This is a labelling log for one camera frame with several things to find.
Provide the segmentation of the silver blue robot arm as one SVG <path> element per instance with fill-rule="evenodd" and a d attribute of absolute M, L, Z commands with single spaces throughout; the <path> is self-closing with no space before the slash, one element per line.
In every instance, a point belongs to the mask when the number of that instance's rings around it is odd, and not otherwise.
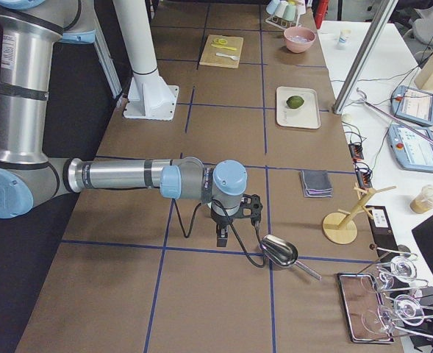
<path fill-rule="evenodd" d="M 0 1 L 0 24 L 0 218 L 86 189 L 158 189 L 168 199 L 209 205 L 217 244 L 226 244 L 233 221 L 246 216 L 251 202 L 238 161 L 207 168 L 195 157 L 93 162 L 43 153 L 53 47 L 96 42 L 92 1 Z"/>

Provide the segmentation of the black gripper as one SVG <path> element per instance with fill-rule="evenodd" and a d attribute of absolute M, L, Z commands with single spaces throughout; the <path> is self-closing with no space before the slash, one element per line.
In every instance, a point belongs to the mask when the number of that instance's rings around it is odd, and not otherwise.
<path fill-rule="evenodd" d="M 232 225 L 232 218 L 218 200 L 212 200 L 211 217 L 216 223 L 217 247 L 226 247 L 229 227 Z"/>

